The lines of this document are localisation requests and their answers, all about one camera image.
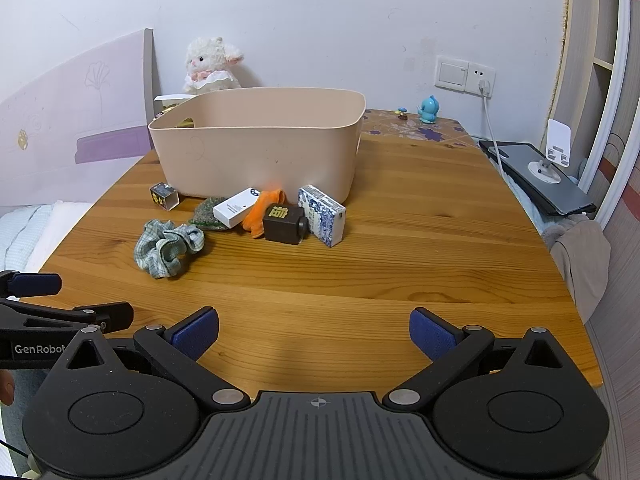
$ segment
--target light switch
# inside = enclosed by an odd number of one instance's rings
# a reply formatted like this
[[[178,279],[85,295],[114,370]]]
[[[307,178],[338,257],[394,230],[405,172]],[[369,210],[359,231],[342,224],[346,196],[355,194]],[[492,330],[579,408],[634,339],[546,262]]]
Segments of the light switch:
[[[441,88],[464,91],[468,61],[438,56],[435,85]]]

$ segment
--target orange cloth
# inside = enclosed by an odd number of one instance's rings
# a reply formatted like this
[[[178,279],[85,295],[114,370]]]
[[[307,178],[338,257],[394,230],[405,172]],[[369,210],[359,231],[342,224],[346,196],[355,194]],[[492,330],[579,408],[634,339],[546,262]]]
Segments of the orange cloth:
[[[274,191],[261,191],[258,200],[255,201],[254,206],[249,211],[249,214],[242,220],[242,229],[245,231],[251,231],[253,238],[259,238],[264,234],[264,226],[262,225],[262,218],[265,211],[271,204],[284,204],[286,200],[284,191],[276,189]]]

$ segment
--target floral tablecloth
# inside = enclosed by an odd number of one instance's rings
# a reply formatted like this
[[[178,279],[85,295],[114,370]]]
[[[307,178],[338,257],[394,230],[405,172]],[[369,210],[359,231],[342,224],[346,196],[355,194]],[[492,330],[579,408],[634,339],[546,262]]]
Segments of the floral tablecloth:
[[[403,121],[394,112],[369,110],[364,113],[363,133],[379,136],[398,136],[414,140],[432,140],[460,148],[476,147],[460,123],[454,119],[438,117],[434,124],[423,123],[416,114],[408,114]]]

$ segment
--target metal pivot bolt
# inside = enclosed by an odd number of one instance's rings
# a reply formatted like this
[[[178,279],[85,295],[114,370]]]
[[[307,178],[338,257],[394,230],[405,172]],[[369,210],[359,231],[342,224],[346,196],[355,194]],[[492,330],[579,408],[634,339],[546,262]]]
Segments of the metal pivot bolt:
[[[211,398],[218,404],[237,404],[244,399],[244,395],[240,390],[235,390],[234,388],[223,388],[222,390],[216,391]]]
[[[393,390],[389,394],[389,400],[394,404],[408,406],[409,404],[418,402],[420,400],[420,394],[415,390],[400,388],[399,390]]]

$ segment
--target wood grain tabletop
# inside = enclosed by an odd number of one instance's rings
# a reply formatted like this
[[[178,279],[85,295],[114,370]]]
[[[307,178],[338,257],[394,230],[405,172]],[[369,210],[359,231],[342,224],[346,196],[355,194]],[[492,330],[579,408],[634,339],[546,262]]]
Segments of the wood grain tabletop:
[[[164,175],[150,152],[45,264],[43,271],[60,273],[63,290],[30,301],[65,308],[129,301],[136,312],[129,334],[213,306],[220,336],[200,363],[252,397],[258,390],[382,397],[429,363],[408,336],[416,306],[502,337],[546,326],[599,386],[593,349],[551,256],[470,144],[363,134],[340,244],[208,232],[184,272],[160,280],[133,261],[143,225],[188,222],[201,199],[184,198],[171,212],[155,205],[149,187]]]

